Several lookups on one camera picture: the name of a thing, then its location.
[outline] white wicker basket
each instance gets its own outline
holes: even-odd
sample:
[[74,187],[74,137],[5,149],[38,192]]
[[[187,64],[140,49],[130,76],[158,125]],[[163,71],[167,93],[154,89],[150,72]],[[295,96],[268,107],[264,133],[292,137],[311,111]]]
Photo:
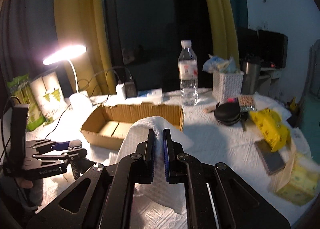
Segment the white wicker basket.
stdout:
[[225,102],[228,98],[240,95],[243,72],[224,74],[219,71],[213,72],[212,95],[218,102]]

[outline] yellow package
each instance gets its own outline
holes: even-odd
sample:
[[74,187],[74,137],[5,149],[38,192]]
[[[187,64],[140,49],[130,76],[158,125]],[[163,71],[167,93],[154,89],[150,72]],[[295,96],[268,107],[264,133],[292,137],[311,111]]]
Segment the yellow package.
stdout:
[[271,152],[275,152],[285,146],[290,138],[289,129],[281,122],[278,113],[269,108],[262,111],[250,111],[251,119],[262,132],[264,139],[271,146]]
[[319,165],[296,152],[285,166],[275,193],[293,204],[305,205],[316,196],[319,173]]

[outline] bottle label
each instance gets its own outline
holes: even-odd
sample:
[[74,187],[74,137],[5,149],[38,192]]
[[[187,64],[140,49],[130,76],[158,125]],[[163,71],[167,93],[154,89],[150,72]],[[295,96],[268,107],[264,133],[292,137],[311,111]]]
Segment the bottle label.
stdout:
[[198,77],[198,66],[195,61],[182,61],[179,62],[179,75],[180,80],[191,80]]

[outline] dark gray phone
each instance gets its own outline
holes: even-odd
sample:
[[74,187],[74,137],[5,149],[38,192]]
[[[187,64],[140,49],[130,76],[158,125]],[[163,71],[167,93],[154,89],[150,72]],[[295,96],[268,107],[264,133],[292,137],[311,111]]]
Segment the dark gray phone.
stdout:
[[285,167],[280,153],[278,151],[271,152],[271,147],[265,140],[257,141],[254,145],[259,152],[268,175],[272,175]]

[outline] green package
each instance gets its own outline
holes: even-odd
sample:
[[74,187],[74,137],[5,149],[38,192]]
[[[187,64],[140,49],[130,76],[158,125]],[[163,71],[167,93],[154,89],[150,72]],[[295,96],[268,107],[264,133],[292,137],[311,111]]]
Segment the green package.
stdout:
[[21,103],[29,104],[27,129],[33,131],[45,122],[39,106],[33,96],[29,82],[29,74],[15,77],[12,82],[7,82],[11,95],[15,95]]

